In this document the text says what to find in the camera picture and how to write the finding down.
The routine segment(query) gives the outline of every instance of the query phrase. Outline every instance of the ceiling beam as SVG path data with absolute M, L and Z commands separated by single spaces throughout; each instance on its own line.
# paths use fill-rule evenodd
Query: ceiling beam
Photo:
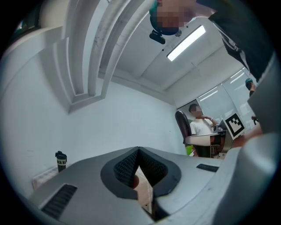
M 89 96 L 96 95 L 96 83 L 98 71 L 101 64 L 102 54 L 108 41 L 109 35 L 116 23 L 118 17 L 121 15 L 124 8 L 130 0 L 111 1 L 108 5 L 102 20 L 99 24 L 98 32 L 95 36 L 94 46 L 90 54 L 90 68 L 88 76 L 88 94 Z
M 150 95 L 154 98 L 157 98 L 163 102 L 169 103 L 170 105 L 174 106 L 174 101 L 170 96 L 168 96 L 168 94 L 161 94 L 159 92 L 156 92 L 155 90 L 147 88 L 147 86 L 141 85 L 139 83 L 133 83 L 131 81 L 124 80 L 116 76 L 113 76 L 111 81 L 126 86 L 128 88 L 134 89 L 136 91 L 142 92 L 144 94 Z
M 95 36 L 97 34 L 98 26 L 101 22 L 101 19 L 109 5 L 109 1 L 100 0 L 97 8 L 91 18 L 89 28 L 86 34 L 84 50 L 83 50 L 83 62 L 82 62 L 82 76 L 83 76 L 83 88 L 84 93 L 88 93 L 88 76 L 89 76 L 89 66 L 90 66 L 90 57 L 91 50 L 93 48 Z
M 65 15 L 65 23 L 63 25 L 62 33 L 61 33 L 62 39 L 69 37 L 71 34 L 73 21 L 75 19 L 73 15 L 75 14 L 75 10 L 78 5 L 78 2 L 79 0 L 71 0 L 68 3 L 66 15 Z
M 105 75 L 105 69 L 100 69 L 99 72 L 99 78 L 104 79 L 104 75 Z M 166 95 L 166 92 L 161 90 L 161 87 L 145 78 L 140 78 L 140 79 L 135 79 L 131 74 L 129 74 L 128 72 L 118 69 L 116 68 L 114 73 L 113 73 L 113 77 L 118 77 L 122 80 L 126 80 L 131 82 L 132 84 L 138 84 L 141 85 L 143 87 L 146 87 L 149 90 L 158 92 L 159 94 L 162 95 Z
M 80 0 L 72 15 L 74 19 L 71 21 L 71 33 L 69 36 L 69 65 L 75 94 L 87 92 L 87 88 L 84 89 L 83 83 L 83 54 L 85 48 L 91 47 L 96 34 L 95 26 L 91 24 L 93 16 L 97 20 L 99 16 L 100 20 L 103 16 L 100 2 L 105 2 L 108 5 L 107 0 Z
M 125 46 L 127 45 L 130 37 L 132 36 L 138 25 L 148 14 L 152 1 L 153 0 L 137 0 L 135 4 L 131 4 L 129 6 L 130 10 L 127 10 L 127 13 L 130 20 L 126 23 L 121 35 L 118 37 L 116 45 L 114 46 L 111 57 L 108 61 L 108 66 L 106 68 L 105 76 L 104 76 L 104 83 L 101 90 L 102 97 L 106 96 L 109 82 L 112 78 L 118 60 Z

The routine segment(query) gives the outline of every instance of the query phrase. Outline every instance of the window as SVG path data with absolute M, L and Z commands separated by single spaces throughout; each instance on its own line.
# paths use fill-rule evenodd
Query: window
M 249 99 L 249 90 L 245 86 L 247 78 L 249 77 L 246 75 L 245 71 L 240 70 L 230 79 L 223 82 L 223 86 L 235 104 L 246 130 L 250 130 L 255 124 L 251 119 L 251 117 L 254 116 L 254 112 L 247 103 Z
M 11 45 L 13 42 L 20 39 L 24 35 L 40 28 L 39 15 L 41 4 L 42 3 L 38 4 L 33 10 L 31 10 L 26 15 L 26 17 L 19 23 L 14 34 L 10 39 L 9 45 Z
M 237 113 L 235 105 L 222 84 L 198 97 L 197 101 L 206 116 L 219 124 L 223 119 Z

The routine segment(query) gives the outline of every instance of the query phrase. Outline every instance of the dark sleeve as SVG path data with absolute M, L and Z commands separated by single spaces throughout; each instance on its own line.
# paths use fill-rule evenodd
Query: dark sleeve
M 226 50 L 227 50 L 227 53 L 228 53 L 230 56 L 232 56 L 233 58 L 235 58 L 236 60 L 238 60 L 240 63 L 242 63 L 243 66 L 244 66 L 246 69 L 248 69 L 248 68 L 246 67 L 246 65 L 244 64 L 243 60 L 241 59 L 240 53 L 237 52 L 237 51 L 235 51 L 235 50 L 232 50 L 230 47 L 228 47 L 228 45 L 224 42 L 224 40 L 223 40 L 223 44 L 224 44 L 224 46 L 225 46 L 225 48 L 226 48 Z
M 254 91 L 250 91 L 250 96 L 254 93 Z

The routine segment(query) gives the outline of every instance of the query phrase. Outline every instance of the water bottle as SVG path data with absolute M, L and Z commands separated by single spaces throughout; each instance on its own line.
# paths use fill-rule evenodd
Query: water bottle
M 66 168 L 67 156 L 63 154 L 61 151 L 56 152 L 57 164 L 58 164 L 58 172 L 61 172 Z

